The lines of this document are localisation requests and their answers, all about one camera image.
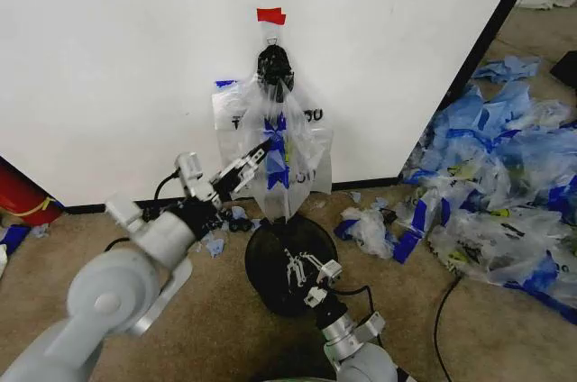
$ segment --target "white wall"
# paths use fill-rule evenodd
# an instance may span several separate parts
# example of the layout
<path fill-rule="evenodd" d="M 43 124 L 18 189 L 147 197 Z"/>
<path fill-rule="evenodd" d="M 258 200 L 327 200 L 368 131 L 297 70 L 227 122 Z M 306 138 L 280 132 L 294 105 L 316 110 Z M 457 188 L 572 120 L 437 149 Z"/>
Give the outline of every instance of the white wall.
<path fill-rule="evenodd" d="M 65 205 L 149 199 L 184 150 L 217 170 L 213 81 L 253 71 L 281 5 L 334 181 L 396 176 L 498 2 L 0 0 L 0 152 Z"/>

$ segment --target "pile of plastic bags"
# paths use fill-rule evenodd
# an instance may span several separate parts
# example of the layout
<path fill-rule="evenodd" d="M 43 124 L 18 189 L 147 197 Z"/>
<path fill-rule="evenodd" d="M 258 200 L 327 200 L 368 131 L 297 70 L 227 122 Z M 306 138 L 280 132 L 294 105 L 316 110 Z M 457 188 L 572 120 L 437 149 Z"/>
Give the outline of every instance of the pile of plastic bags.
<path fill-rule="evenodd" d="M 400 245 L 410 252 L 428 235 L 448 268 L 523 289 L 577 323 L 577 124 L 562 124 L 571 114 L 530 99 L 524 82 L 488 102 L 469 85 L 405 167 L 420 188 L 395 207 L 407 227 Z"/>

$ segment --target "white plastic bag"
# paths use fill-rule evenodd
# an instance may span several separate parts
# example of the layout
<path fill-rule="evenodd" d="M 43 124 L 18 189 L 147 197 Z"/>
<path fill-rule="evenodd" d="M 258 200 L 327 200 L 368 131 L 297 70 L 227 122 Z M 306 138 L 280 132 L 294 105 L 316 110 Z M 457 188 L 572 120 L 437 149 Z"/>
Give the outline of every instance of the white plastic bag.
<path fill-rule="evenodd" d="M 0 277 L 4 274 L 4 269 L 8 263 L 8 256 L 6 255 L 6 245 L 0 245 Z"/>
<path fill-rule="evenodd" d="M 361 211 L 351 207 L 345 209 L 341 216 L 343 221 L 358 220 L 347 230 L 347 233 L 353 237 L 363 252 L 374 254 L 382 259 L 389 259 L 392 256 L 394 246 L 386 239 L 387 229 L 380 211 L 375 209 Z"/>

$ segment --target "paper scrap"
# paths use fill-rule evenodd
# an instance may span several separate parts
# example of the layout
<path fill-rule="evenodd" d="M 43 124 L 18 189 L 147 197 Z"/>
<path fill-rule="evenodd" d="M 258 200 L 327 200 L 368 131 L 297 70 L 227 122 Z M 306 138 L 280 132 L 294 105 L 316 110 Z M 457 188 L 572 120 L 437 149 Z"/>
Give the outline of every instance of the paper scrap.
<path fill-rule="evenodd" d="M 361 202 L 361 193 L 359 193 L 358 191 L 351 191 L 349 192 L 349 196 L 351 197 L 351 199 L 358 204 L 359 202 Z"/>

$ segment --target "beige carpet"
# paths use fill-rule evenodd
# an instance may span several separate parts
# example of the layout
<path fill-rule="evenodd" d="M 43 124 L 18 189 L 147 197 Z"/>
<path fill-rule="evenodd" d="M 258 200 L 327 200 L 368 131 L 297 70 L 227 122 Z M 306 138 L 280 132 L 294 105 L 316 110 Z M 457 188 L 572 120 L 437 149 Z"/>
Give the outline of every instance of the beige carpet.
<path fill-rule="evenodd" d="M 362 190 L 362 205 L 375 196 L 391 203 L 406 193 L 392 187 Z M 327 204 L 313 206 L 319 200 Z M 353 201 L 345 193 L 313 195 L 303 212 L 328 231 Z M 257 214 L 245 202 L 249 214 Z M 28 238 L 0 281 L 0 369 L 49 323 L 65 313 L 69 282 L 113 238 L 122 236 L 104 214 L 65 216 L 50 237 Z M 280 376 L 331 377 L 322 338 L 309 315 L 270 314 L 246 279 L 243 254 L 249 234 L 222 234 L 223 254 L 190 253 L 192 278 L 162 317 L 140 339 L 110 339 L 95 381 L 263 380 Z M 387 321 L 383 340 L 392 358 L 421 381 L 443 380 L 432 343 L 435 309 L 452 280 L 426 245 L 404 266 L 367 256 L 354 243 L 337 243 L 341 287 L 368 283 Z M 346 299 L 356 316 L 366 298 Z M 440 346 L 455 381 L 574 380 L 577 327 L 516 291 L 464 280 L 449 298 Z"/>

